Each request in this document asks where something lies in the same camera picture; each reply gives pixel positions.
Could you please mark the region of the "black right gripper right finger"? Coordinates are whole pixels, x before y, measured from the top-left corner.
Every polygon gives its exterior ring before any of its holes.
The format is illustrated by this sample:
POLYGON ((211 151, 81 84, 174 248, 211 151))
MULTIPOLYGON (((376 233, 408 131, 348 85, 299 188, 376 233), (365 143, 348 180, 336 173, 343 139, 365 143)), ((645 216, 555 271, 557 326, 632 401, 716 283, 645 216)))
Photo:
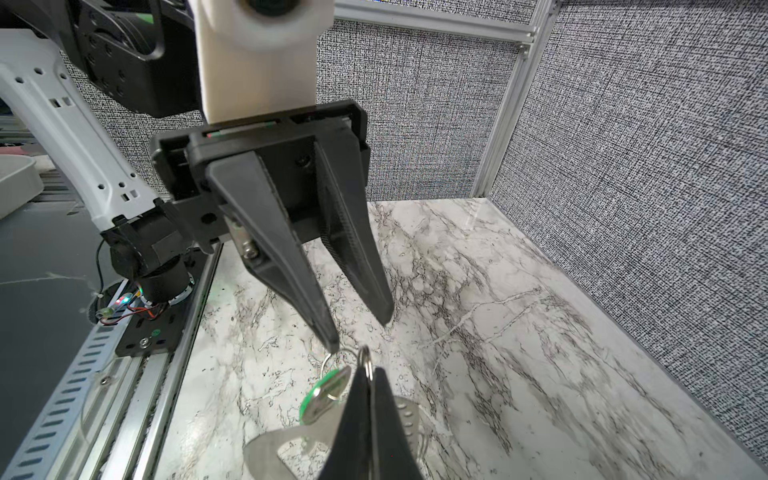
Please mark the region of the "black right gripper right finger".
POLYGON ((373 479, 422 479, 410 452, 388 378, 379 367, 373 373, 371 421, 373 479))

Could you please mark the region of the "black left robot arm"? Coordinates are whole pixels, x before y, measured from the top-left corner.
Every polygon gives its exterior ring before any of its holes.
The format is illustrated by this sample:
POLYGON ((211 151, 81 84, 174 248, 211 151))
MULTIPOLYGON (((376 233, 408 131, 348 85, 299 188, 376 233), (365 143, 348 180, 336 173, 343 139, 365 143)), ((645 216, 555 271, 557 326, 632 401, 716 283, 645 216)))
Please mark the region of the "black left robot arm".
POLYGON ((246 270, 329 352, 340 346, 303 246, 320 239, 381 324, 394 300, 369 222, 367 115, 316 101, 331 1, 5 1, 1 97, 41 143, 150 305, 182 296, 192 248, 230 238, 246 270), (67 65, 123 107, 204 124, 157 134, 169 199, 130 167, 67 65))

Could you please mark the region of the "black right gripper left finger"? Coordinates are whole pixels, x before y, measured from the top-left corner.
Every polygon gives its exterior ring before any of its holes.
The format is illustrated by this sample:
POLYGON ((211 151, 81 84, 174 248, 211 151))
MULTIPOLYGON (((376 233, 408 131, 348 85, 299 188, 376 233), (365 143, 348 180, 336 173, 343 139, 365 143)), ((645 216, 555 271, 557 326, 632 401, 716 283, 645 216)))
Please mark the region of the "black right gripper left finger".
POLYGON ((353 377, 329 456, 320 480, 358 480, 370 477, 371 426, 370 384, 362 367, 353 377))

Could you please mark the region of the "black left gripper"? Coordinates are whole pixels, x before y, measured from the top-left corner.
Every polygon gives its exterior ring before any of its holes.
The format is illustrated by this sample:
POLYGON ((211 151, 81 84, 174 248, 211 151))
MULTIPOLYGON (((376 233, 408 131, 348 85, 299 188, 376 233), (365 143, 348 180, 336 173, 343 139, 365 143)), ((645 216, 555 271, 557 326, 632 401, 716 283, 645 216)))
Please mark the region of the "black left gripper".
POLYGON ((258 254, 246 269, 287 301, 330 353, 336 325, 302 244, 320 238, 379 324, 394 300, 371 230, 367 114, 346 100, 163 132, 152 160, 171 195, 159 251, 210 247, 238 223, 258 254))

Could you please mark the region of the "silver keyring with rings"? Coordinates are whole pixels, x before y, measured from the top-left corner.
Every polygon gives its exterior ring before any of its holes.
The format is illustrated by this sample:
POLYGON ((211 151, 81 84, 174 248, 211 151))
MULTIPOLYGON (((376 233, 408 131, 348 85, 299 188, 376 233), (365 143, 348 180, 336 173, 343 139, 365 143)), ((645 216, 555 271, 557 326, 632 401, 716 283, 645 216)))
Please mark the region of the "silver keyring with rings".
POLYGON ((350 366, 353 369, 362 367, 366 378, 372 382, 375 375, 372 352, 367 345, 351 349, 341 347, 335 353, 328 353, 322 360, 320 367, 320 376, 325 377, 333 368, 350 366))

